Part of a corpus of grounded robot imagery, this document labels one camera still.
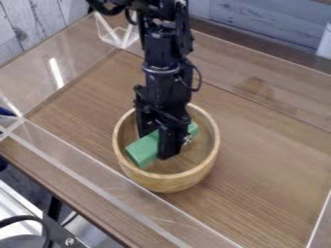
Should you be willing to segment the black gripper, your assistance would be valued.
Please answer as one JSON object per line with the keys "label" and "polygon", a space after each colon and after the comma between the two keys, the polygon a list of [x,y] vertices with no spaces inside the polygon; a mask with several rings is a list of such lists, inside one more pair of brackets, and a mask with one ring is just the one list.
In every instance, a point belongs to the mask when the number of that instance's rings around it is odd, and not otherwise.
{"label": "black gripper", "polygon": [[159,131],[156,157],[167,160],[180,154],[188,136],[191,118],[192,66],[171,68],[143,65],[144,85],[135,86],[135,108],[139,136]]}

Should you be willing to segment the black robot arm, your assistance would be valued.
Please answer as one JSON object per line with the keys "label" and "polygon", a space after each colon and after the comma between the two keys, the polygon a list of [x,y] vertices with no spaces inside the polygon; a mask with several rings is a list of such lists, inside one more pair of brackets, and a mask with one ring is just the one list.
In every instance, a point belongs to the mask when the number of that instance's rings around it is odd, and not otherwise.
{"label": "black robot arm", "polygon": [[127,15],[139,27],[144,51],[144,84],[135,86],[136,121],[140,136],[159,134],[156,158],[176,156],[185,143],[191,118],[187,104],[199,90],[192,85],[193,65],[187,59],[193,37],[187,0],[85,0],[105,16]]}

